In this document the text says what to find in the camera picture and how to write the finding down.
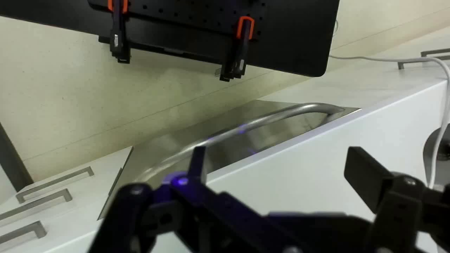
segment red clamp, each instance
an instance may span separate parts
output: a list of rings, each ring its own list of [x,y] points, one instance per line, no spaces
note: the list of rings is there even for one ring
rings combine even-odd
[[[108,9],[113,12],[114,11],[114,0],[108,0]],[[128,12],[128,0],[122,0],[122,14]]]
[[[255,32],[255,18],[249,16],[249,15],[242,15],[239,18],[239,22],[238,22],[238,29],[236,29],[236,37],[238,39],[242,39],[242,30],[243,30],[243,23],[245,21],[250,22],[250,33],[249,33],[249,40],[253,39],[253,32]]]

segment black clamp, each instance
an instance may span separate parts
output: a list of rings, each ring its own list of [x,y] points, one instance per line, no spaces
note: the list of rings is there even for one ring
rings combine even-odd
[[[129,63],[129,44],[125,32],[128,0],[108,0],[108,9],[113,12],[110,50],[120,63]]]
[[[222,66],[221,80],[241,78],[245,74],[248,64],[249,40],[253,39],[255,19],[249,15],[242,15],[236,28],[236,43],[232,50],[232,57]]]

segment sink basin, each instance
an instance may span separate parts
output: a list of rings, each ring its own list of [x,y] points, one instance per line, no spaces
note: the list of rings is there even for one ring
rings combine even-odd
[[[134,181],[158,188],[166,175],[188,167],[196,146],[208,146],[204,165],[207,171],[214,171],[353,111],[356,108],[318,102],[252,101],[205,122],[134,146],[110,196],[121,185]]]

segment cable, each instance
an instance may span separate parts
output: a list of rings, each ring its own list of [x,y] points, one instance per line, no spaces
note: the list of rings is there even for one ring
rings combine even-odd
[[[444,111],[440,122],[440,129],[437,133],[436,143],[433,146],[433,155],[432,155],[432,171],[430,171],[430,178],[429,178],[429,188],[435,188],[436,182],[436,160],[437,160],[437,151],[439,151],[439,144],[446,133],[447,125],[449,125],[449,118],[450,118],[450,68],[449,66],[437,58],[437,57],[412,57],[412,58],[383,58],[383,57],[366,57],[366,56],[333,56],[331,54],[332,58],[340,58],[340,60],[371,60],[371,61],[397,61],[397,63],[413,63],[413,61],[435,61],[437,63],[447,75],[447,87],[446,87],[446,96],[444,96]]]

